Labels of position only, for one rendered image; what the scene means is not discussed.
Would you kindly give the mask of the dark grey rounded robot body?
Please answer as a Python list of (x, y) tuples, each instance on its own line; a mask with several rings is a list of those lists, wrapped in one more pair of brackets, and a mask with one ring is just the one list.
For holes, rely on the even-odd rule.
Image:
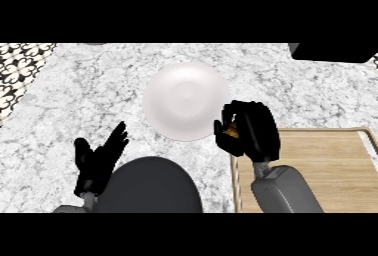
[(182, 166), (163, 157), (135, 159), (114, 172), (97, 213), (201, 213), (196, 182)]

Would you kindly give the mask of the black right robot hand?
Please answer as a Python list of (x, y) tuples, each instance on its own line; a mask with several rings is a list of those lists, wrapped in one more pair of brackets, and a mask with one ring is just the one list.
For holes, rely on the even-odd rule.
[[(237, 123), (240, 137), (225, 131)], [(222, 119), (215, 121), (218, 146), (234, 156), (247, 155), (253, 162), (280, 159), (281, 139), (272, 112), (262, 102), (234, 100), (224, 106)]]

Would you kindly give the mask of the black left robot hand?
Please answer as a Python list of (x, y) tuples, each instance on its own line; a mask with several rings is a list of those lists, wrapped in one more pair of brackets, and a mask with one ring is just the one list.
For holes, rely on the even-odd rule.
[(74, 194), (82, 197), (91, 192), (100, 196), (107, 188), (116, 164), (129, 144), (126, 123), (120, 122), (102, 146), (91, 148), (85, 138), (74, 141), (79, 179)]

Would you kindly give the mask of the black appliance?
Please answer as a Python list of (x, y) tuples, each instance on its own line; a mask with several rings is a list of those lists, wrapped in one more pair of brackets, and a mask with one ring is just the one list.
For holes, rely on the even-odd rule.
[(378, 53), (376, 43), (290, 43), (296, 60), (365, 63)]

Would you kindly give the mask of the wooden tray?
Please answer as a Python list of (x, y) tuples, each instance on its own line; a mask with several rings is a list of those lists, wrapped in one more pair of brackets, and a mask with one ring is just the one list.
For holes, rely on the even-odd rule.
[(378, 140), (371, 129), (281, 128), (281, 158), (327, 213), (378, 213)]

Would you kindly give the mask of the white round plate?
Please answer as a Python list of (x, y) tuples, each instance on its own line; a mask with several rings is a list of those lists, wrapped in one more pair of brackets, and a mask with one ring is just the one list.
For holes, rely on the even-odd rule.
[(144, 114), (156, 131), (178, 141), (213, 134), (222, 108), (231, 102), (228, 82), (203, 63), (167, 65), (151, 77), (144, 93)]

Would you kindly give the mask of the orange sweet potato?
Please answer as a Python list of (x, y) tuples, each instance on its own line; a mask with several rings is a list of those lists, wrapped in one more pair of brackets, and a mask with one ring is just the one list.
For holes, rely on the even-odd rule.
[(235, 122), (232, 122), (232, 123), (229, 124), (229, 127), (228, 127), (225, 133), (227, 133), (229, 136), (235, 137), (235, 138), (240, 137), (238, 129), (237, 129), (237, 123), (235, 123)]

